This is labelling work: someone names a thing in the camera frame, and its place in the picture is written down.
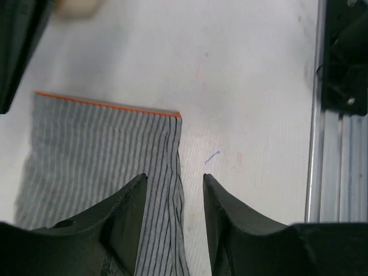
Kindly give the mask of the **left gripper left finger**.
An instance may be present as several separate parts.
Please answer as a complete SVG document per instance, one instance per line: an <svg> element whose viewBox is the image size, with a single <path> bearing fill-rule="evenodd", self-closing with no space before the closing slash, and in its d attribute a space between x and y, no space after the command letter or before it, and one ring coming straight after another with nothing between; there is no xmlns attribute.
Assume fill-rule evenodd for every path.
<svg viewBox="0 0 368 276"><path fill-rule="evenodd" d="M1 275L134 275L146 192L139 174L51 228L1 223Z"/></svg>

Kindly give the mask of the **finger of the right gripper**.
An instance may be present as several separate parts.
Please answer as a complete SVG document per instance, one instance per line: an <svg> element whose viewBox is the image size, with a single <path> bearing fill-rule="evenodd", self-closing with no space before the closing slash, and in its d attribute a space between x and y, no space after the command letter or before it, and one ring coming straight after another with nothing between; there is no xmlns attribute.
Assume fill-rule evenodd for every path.
<svg viewBox="0 0 368 276"><path fill-rule="evenodd" d="M1 1L1 114L11 107L54 6L50 0Z"/></svg>

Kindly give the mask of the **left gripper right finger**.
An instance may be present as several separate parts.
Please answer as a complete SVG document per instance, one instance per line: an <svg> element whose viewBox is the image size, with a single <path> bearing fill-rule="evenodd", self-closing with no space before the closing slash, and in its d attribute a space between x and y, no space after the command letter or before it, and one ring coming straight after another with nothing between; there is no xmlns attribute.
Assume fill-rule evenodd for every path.
<svg viewBox="0 0 368 276"><path fill-rule="evenodd" d="M284 225L203 176L212 275L367 275L366 223Z"/></svg>

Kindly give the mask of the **grey striped underwear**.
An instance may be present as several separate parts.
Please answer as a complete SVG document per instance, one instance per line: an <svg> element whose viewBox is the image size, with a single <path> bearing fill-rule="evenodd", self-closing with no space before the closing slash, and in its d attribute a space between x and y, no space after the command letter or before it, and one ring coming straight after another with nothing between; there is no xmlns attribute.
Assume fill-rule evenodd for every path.
<svg viewBox="0 0 368 276"><path fill-rule="evenodd" d="M51 227L147 176L137 275L189 275L183 238L182 118L37 93L14 223Z"/></svg>

